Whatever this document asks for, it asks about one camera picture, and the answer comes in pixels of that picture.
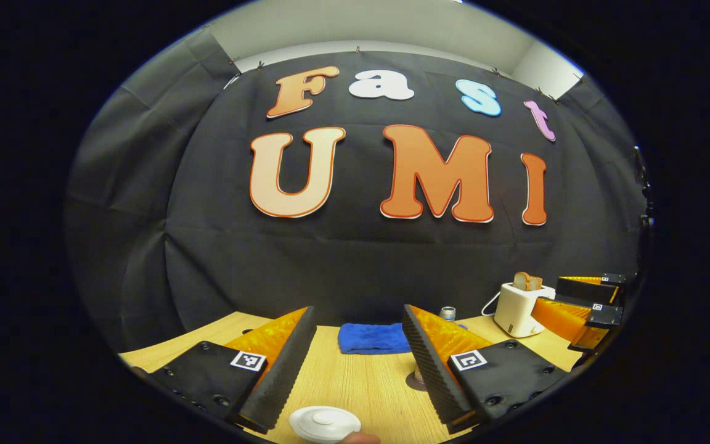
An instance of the blue towel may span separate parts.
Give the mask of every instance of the blue towel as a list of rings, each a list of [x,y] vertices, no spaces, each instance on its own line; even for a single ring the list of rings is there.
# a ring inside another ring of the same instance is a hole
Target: blue towel
[[[401,323],[389,326],[344,324],[338,331],[338,348],[347,355],[388,355],[410,351]]]

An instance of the black fabric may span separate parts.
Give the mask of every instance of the black fabric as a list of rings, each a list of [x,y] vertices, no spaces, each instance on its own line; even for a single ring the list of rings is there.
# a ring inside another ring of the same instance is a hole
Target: black fabric
[[[327,65],[341,72],[326,79],[309,109],[266,118],[279,78]],[[375,68],[403,73],[415,96],[390,101],[350,95],[355,74]],[[455,87],[459,79],[492,88],[501,115],[467,109]],[[116,99],[107,107],[119,109]],[[524,107],[529,99],[547,113],[555,143],[541,135]],[[87,265],[77,269],[87,276],[79,281],[82,295],[119,352],[165,340],[172,331],[182,334],[231,310],[277,317],[314,305],[321,325],[395,323],[402,304],[410,303],[430,311],[456,306],[457,317],[467,318],[478,315],[516,271],[552,283],[557,276],[637,270],[645,201],[634,182],[634,139],[588,83],[578,84],[555,104],[516,81],[445,59],[387,52],[321,54],[243,73],[215,96],[209,109],[189,115],[200,119],[192,135],[169,131],[169,126],[162,134],[163,126],[156,123],[136,136],[139,143],[126,138],[107,144],[96,157],[87,153],[88,147],[105,144],[111,132],[104,126],[94,130],[93,123],[73,172],[70,200],[80,200],[80,187],[74,185],[84,184],[91,190],[91,204],[117,213],[87,231],[73,227],[77,217],[68,225],[76,252],[99,245],[108,255],[90,253]],[[420,217],[382,216],[380,203],[390,196],[394,161],[391,141],[382,132],[392,124],[422,127],[443,158],[463,134],[488,141],[493,221],[459,222],[451,206],[434,218],[420,186],[416,195],[425,206]],[[297,219],[261,213],[248,193],[251,141],[265,134],[292,134],[279,182],[284,191],[295,192],[308,176],[309,149],[302,136],[321,126],[346,130],[335,151],[325,205]],[[176,142],[166,142],[172,136]],[[187,148],[179,146],[181,141]],[[152,144],[160,143],[174,148],[153,151]],[[136,146],[141,149],[128,149]],[[527,198],[523,152],[547,164],[543,227],[521,221]],[[128,222],[117,225],[121,219]],[[124,227],[138,224],[141,228],[130,228],[132,235],[124,234]],[[116,236],[131,246],[101,245],[102,239]],[[165,255],[165,264],[147,258],[155,245],[150,242],[164,245],[153,253]],[[104,265],[94,265],[104,259]],[[130,272],[131,267],[139,269]]]

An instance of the white cable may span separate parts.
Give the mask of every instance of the white cable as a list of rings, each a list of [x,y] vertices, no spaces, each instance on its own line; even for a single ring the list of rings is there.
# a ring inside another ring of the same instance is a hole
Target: white cable
[[[484,314],[484,310],[487,309],[487,307],[489,306],[489,304],[493,303],[493,302],[498,298],[498,296],[500,296],[500,292],[498,292],[498,294],[496,294],[495,297],[492,298],[489,302],[487,302],[487,305],[485,305],[484,308],[481,309],[481,314],[482,314],[482,315],[484,315],[484,316],[494,316],[494,315],[495,315],[494,313],[490,313],[490,314],[487,314],[487,315],[486,315],[486,314]]]

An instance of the table surface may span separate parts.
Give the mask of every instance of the table surface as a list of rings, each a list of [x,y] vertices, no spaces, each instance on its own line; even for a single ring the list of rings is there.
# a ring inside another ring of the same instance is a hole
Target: table surface
[[[188,334],[122,353],[120,357],[127,365],[152,372],[202,340],[224,345],[242,335],[245,329],[254,329],[268,321],[269,318],[235,312]],[[461,319],[457,323],[495,343],[510,339],[491,316]],[[361,420],[361,432],[380,436],[384,444],[437,444],[470,432],[449,435],[440,424],[428,393],[406,385],[406,377],[416,368],[411,353],[345,355],[338,348],[338,331],[339,327],[317,327],[276,427],[267,435],[248,429],[246,432],[281,444],[305,444],[308,441],[295,435],[288,418],[298,408],[310,405],[351,411]],[[550,331],[518,340],[565,371],[570,371],[582,355],[567,349],[569,342]]]

